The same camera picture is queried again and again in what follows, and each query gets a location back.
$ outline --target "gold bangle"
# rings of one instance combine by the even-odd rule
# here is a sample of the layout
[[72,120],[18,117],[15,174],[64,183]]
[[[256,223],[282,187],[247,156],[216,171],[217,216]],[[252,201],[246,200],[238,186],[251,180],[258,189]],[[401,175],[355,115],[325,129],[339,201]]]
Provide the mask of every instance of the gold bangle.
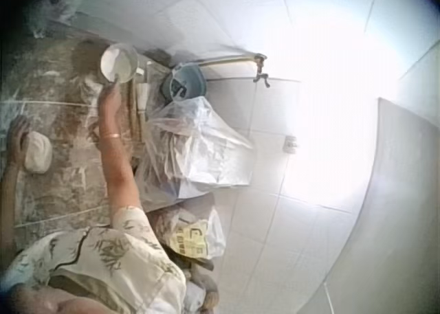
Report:
[[103,139],[116,139],[119,137],[121,137],[121,134],[119,134],[119,133],[110,133],[110,134],[104,135],[102,138]]

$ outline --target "metal faucet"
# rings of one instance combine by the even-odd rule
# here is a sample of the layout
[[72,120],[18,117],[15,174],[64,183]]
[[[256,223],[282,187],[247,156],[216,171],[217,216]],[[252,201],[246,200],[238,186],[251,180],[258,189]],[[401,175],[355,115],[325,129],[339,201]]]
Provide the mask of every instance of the metal faucet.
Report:
[[254,61],[256,63],[256,76],[254,78],[254,82],[258,82],[262,78],[262,79],[264,79],[264,85],[266,85],[266,87],[269,88],[270,84],[267,81],[267,79],[269,78],[269,75],[263,74],[264,60],[266,58],[267,58],[266,55],[262,55],[262,54],[255,55]]

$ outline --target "person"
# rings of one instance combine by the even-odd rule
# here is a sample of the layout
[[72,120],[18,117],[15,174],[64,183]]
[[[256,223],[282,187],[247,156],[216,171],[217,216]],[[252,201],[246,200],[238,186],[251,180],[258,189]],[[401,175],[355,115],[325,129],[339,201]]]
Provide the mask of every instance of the person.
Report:
[[23,116],[11,123],[1,184],[0,286],[13,313],[181,313],[185,276],[162,249],[142,210],[120,139],[120,106],[119,85],[112,84],[100,94],[99,103],[99,147],[111,227],[56,232],[15,259],[14,193],[30,123]]

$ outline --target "white mug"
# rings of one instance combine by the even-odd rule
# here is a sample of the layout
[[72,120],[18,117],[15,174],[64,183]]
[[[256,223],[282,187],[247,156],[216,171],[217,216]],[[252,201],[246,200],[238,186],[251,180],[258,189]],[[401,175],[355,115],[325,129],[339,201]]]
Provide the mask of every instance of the white mug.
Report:
[[100,68],[109,82],[116,80],[116,74],[121,83],[130,81],[136,74],[144,75],[144,70],[139,68],[136,49],[123,43],[108,46],[101,56]]

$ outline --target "floral top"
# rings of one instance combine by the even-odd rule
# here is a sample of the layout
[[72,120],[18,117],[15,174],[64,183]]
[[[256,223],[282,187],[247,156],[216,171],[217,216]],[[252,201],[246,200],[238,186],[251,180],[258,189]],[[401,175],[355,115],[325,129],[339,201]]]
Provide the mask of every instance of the floral top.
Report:
[[46,236],[23,251],[1,281],[63,286],[117,313],[181,313],[182,271],[170,261],[140,208],[120,209],[113,228],[88,227]]

